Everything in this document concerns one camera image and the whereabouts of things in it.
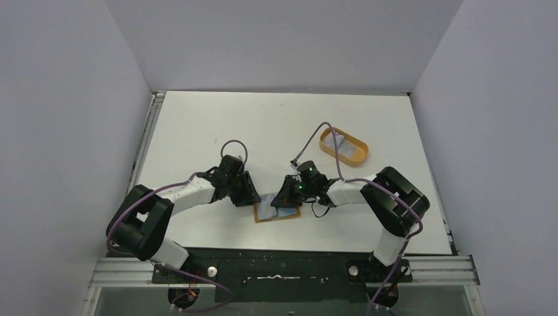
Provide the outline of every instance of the purple cable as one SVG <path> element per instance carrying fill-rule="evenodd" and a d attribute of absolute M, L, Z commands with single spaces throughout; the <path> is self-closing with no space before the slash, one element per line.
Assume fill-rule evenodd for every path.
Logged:
<path fill-rule="evenodd" d="M 132 210 L 135 209 L 139 204 L 143 203 L 145 200 L 149 199 L 151 196 L 154 196 L 155 194 L 157 194 L 157 193 L 159 193 L 159 192 L 161 192 L 161 191 L 164 191 L 164 190 L 167 190 L 167 189 L 170 189 L 170 188 L 175 188 L 175 187 L 177 187 L 177 186 L 183 186 L 183 185 L 186 185 L 186 184 L 190 183 L 190 181 L 191 181 L 196 175 L 198 175 L 199 173 L 200 173 L 200 172 L 195 172 L 195 173 L 193 173 L 193 174 L 188 178 L 188 180 L 186 180 L 186 181 L 184 181 L 184 182 L 177 182 L 177 183 L 169 184 L 169 185 L 166 185 L 166 186 L 162 186 L 162 187 L 160 187 L 160 188 L 158 188 L 158 189 L 156 189 L 156 190 L 153 190 L 153 191 L 149 192 L 148 194 L 146 194 L 146 195 L 145 195 L 144 197 L 142 197 L 141 199 L 137 200 L 137 201 L 136 201 L 134 204 L 132 204 L 129 208 L 127 208 L 127 209 L 119 216 L 119 218 L 114 222 L 114 224 L 113 224 L 113 226 L 111 227 L 109 233 L 107 234 L 107 249 L 108 249 L 109 251 L 114 251 L 114 250 L 113 250 L 113 247 L 112 247 L 112 245 L 111 245 L 111 240 L 113 239 L 114 231 L 116 230 L 116 227 L 117 227 L 117 226 L 124 220 L 124 218 L 125 218 L 126 216 L 128 216 L 128 214 L 129 214 L 130 212 L 132 212 Z M 219 283 L 217 283 L 217 282 L 213 282 L 212 280 L 208 280 L 208 279 L 203 278 L 203 277 L 201 277 L 201 276 L 193 275 L 193 274 L 191 274 L 191 273 L 182 271 L 182 270 L 180 270 L 180 269 L 176 269 L 176 268 L 174 268 L 174 267 L 171 267 L 170 265 L 165 265 L 164 263 L 163 263 L 163 266 L 165 267 L 165 269 L 174 271 L 175 273 L 180 273 L 180 274 L 182 274 L 182 275 L 186 275 L 187 277 L 196 278 L 197 280 L 200 280 L 200 281 L 202 281 L 202 282 L 206 282 L 206 283 L 209 283 L 209 284 L 213 284 L 213 285 L 217 286 L 218 288 L 223 289 L 225 292 L 229 293 L 231 296 L 233 296 L 233 293 L 232 293 L 231 290 L 229 290 L 228 288 L 226 288 L 225 286 L 223 286 L 223 285 L 221 285 L 221 284 L 219 284 Z M 179 298 L 181 298 L 182 296 L 183 296 L 183 295 L 177 296 L 177 297 L 172 301 L 172 303 L 174 304 L 174 302 L 175 302 L 176 300 L 178 300 Z M 228 301 L 219 303 L 219 304 L 214 305 L 214 306 L 212 306 L 212 307 L 207 307 L 207 308 L 205 308 L 205 309 L 191 309 L 191 310 L 184 309 L 184 310 L 182 310 L 182 311 L 185 311 L 186 313 L 197 313 L 197 312 L 203 312 L 203 311 L 211 311 L 211 310 L 214 310 L 214 309 L 216 309 L 216 308 L 220 308 L 221 306 L 224 306 L 224 305 L 230 303 L 231 301 L 232 301 L 232 297 L 231 297 L 230 300 L 228 300 Z"/>
<path fill-rule="evenodd" d="M 324 125 L 327 125 L 330 130 L 331 133 L 334 133 L 334 128 L 333 126 L 329 123 L 329 122 L 323 122 L 322 124 L 320 124 L 318 126 L 318 128 L 316 128 L 316 130 L 314 131 L 314 133 L 312 134 L 312 136 L 310 136 L 310 139 L 308 139 L 308 142 L 306 143 L 306 145 L 304 145 L 304 148 L 300 151 L 300 153 L 298 153 L 298 155 L 295 157 L 295 159 L 293 159 L 294 161 L 297 161 L 301 156 L 302 153 L 306 150 L 306 148 L 308 147 L 308 145 L 310 144 L 310 141 L 314 138 L 314 136 L 316 135 L 316 133 L 320 130 L 320 128 Z M 407 248 L 407 245 L 409 244 L 409 240 L 411 239 L 411 237 L 416 236 L 417 234 L 419 234 L 420 232 L 422 232 L 423 229 L 423 225 L 422 225 L 422 220 L 420 219 L 420 217 L 415 213 L 415 211 L 413 210 L 413 208 L 411 208 L 407 203 L 405 203 L 405 201 L 403 201 L 401 198 L 399 198 L 399 196 L 393 194 L 391 191 L 389 191 L 388 189 L 384 188 L 383 186 L 370 181 L 368 179 L 364 179 L 364 178 L 354 178 L 354 179 L 349 179 L 349 180 L 345 180 L 345 178 L 343 177 L 343 175 L 341 174 L 341 167 L 339 164 L 339 152 L 338 152 L 338 146 L 337 146 L 337 140 L 335 139 L 335 137 L 333 137 L 333 142 L 334 142 L 334 149 L 335 149 L 335 162 L 337 165 L 337 172 L 339 174 L 339 178 L 343 181 L 345 181 L 346 183 L 350 183 L 350 182 L 366 182 L 367 184 L 370 184 L 371 186 L 374 186 L 376 189 L 384 192 L 385 194 L 388 194 L 392 199 L 394 199 L 396 202 L 398 202 L 401 206 L 403 206 L 406 210 L 408 210 L 408 212 L 415 218 L 415 220 L 417 220 L 418 223 L 418 230 L 416 232 L 411 233 L 410 235 L 408 235 L 401 251 L 399 252 L 399 255 L 397 255 L 397 260 L 395 260 L 395 263 L 393 263 L 393 267 L 391 269 L 391 271 L 388 273 L 387 277 L 384 279 L 384 281 L 380 284 L 380 286 L 378 287 L 378 289 L 376 290 L 376 293 L 374 293 L 372 299 L 368 302 L 368 307 L 367 307 L 367 311 L 365 316 L 368 316 L 368 314 L 370 313 L 370 311 L 372 311 L 372 307 L 376 304 L 378 306 L 382 306 L 384 308 L 387 309 L 386 306 L 380 305 L 378 303 L 375 303 L 374 301 L 376 300 L 376 298 L 378 297 L 378 295 L 380 295 L 380 291 L 383 289 L 383 287 L 386 285 L 386 283 L 388 283 L 389 279 L 392 277 L 392 275 L 395 273 L 395 270 L 397 269 L 397 266 L 399 265 L 399 262 L 401 261 L 401 256 L 403 255 L 403 253 L 405 252 L 405 249 Z M 398 316 L 397 312 L 393 309 L 388 309 L 388 311 L 390 311 L 392 314 Z"/>
<path fill-rule="evenodd" d="M 239 140 L 229 140 L 228 142 L 223 144 L 223 147 L 221 147 L 221 159 L 223 158 L 223 151 L 224 151 L 225 147 L 230 143 L 239 143 L 240 145 L 242 145 L 242 147 L 244 148 L 244 153 L 245 153 L 244 165 L 246 165 L 246 163 L 248 162 L 248 149 L 246 148 L 246 145 L 244 145 L 244 143 L 239 141 Z"/>
<path fill-rule="evenodd" d="M 117 254 L 117 255 L 131 255 L 130 252 L 120 252 L 120 251 L 114 250 L 113 244 L 111 244 L 111 248 L 109 249 L 109 252 Z"/>
<path fill-rule="evenodd" d="M 156 190 L 153 190 L 151 192 L 149 192 L 148 194 L 146 194 L 144 197 L 142 197 L 141 199 L 137 200 L 134 204 L 132 204 L 129 208 L 127 208 L 122 214 L 120 214 L 119 218 L 114 222 L 114 224 L 112 225 L 109 233 L 107 234 L 107 249 L 109 251 L 114 251 L 113 247 L 111 246 L 111 240 L 113 239 L 114 236 L 114 232 L 117 228 L 117 226 L 124 220 L 124 218 L 126 218 L 126 216 L 128 216 L 128 214 L 130 214 L 130 212 L 135 209 L 136 207 L 138 207 L 139 204 L 142 204 L 145 200 L 149 199 L 151 196 L 154 196 L 155 194 L 170 189 L 170 188 L 174 188 L 177 186 L 183 186 L 188 184 L 193 178 L 194 176 L 196 176 L 199 172 L 195 172 L 193 173 L 188 180 L 184 181 L 184 182 L 177 182 L 177 183 L 173 183 L 173 184 L 169 184 L 166 186 L 162 186 Z"/>
<path fill-rule="evenodd" d="M 312 134 L 312 136 L 310 136 L 310 138 L 308 139 L 308 142 L 306 142 L 306 145 L 304 145 L 304 148 L 298 153 L 298 155 L 295 157 L 295 159 L 293 159 L 293 161 L 297 161 L 300 156 L 302 156 L 302 153 L 306 150 L 306 147 L 308 147 L 308 145 L 310 144 L 310 141 L 314 138 L 314 136 L 316 135 L 316 133 L 320 130 L 320 128 L 322 128 L 322 126 L 327 125 L 330 128 L 330 131 L 332 133 L 332 136 L 334 135 L 335 129 L 333 128 L 333 126 L 331 126 L 330 123 L 328 122 L 323 122 L 322 124 L 320 124 L 318 126 L 318 128 L 316 128 L 316 130 L 314 131 L 314 133 Z M 338 152 L 338 147 L 337 147 L 337 139 L 335 139 L 335 137 L 333 137 L 333 144 L 335 147 L 335 162 L 337 164 L 337 173 L 339 174 L 339 177 L 341 178 L 341 180 L 345 180 L 345 178 L 343 178 L 343 176 L 341 175 L 341 167 L 339 166 L 339 152 Z"/>
<path fill-rule="evenodd" d="M 202 312 L 204 312 L 204 311 L 212 311 L 212 310 L 214 310 L 214 309 L 218 309 L 218 308 L 220 308 L 220 307 L 222 307 L 222 306 L 225 306 L 226 304 L 228 304 L 228 303 L 230 303 L 230 302 L 232 301 L 232 298 L 233 298 L 233 295 L 234 295 L 234 294 L 232 293 L 231 290 L 229 290 L 229 289 L 228 289 L 227 287 L 225 287 L 224 285 L 221 285 L 221 284 L 219 284 L 219 283 L 217 283 L 217 282 L 214 282 L 214 281 L 212 281 L 212 280 L 209 280 L 209 279 L 207 279 L 207 278 L 203 278 L 203 277 L 201 277 L 201 276 L 193 275 L 193 274 L 188 273 L 188 272 L 186 272 L 186 271 L 182 271 L 182 270 L 180 270 L 180 269 L 176 269 L 176 268 L 174 268 L 174 267 L 171 267 L 170 265 L 163 265 L 163 267 L 164 267 L 165 269 L 167 269 L 167 270 L 172 271 L 172 272 L 180 273 L 181 275 L 186 275 L 187 277 L 190 277 L 190 278 L 195 278 L 195 279 L 197 279 L 197 280 L 200 280 L 201 282 L 213 284 L 213 285 L 215 285 L 217 288 L 220 288 L 221 290 L 223 290 L 223 291 L 225 291 L 225 292 L 227 292 L 227 293 L 230 294 L 230 299 L 229 299 L 229 300 L 226 300 L 225 302 L 221 302 L 221 303 L 219 303 L 219 304 L 216 304 L 216 305 L 213 305 L 213 306 L 210 306 L 210 307 L 200 308 L 200 309 L 183 309 L 183 310 L 181 310 L 181 311 L 184 312 L 184 313 L 202 313 Z M 174 305 L 174 308 L 175 308 L 176 310 L 180 311 L 180 308 L 177 307 L 177 306 L 175 305 L 176 301 L 178 301 L 180 298 L 186 296 L 187 294 L 188 294 L 188 293 L 186 292 L 185 294 L 176 296 L 176 297 L 172 300 L 171 304 Z"/>

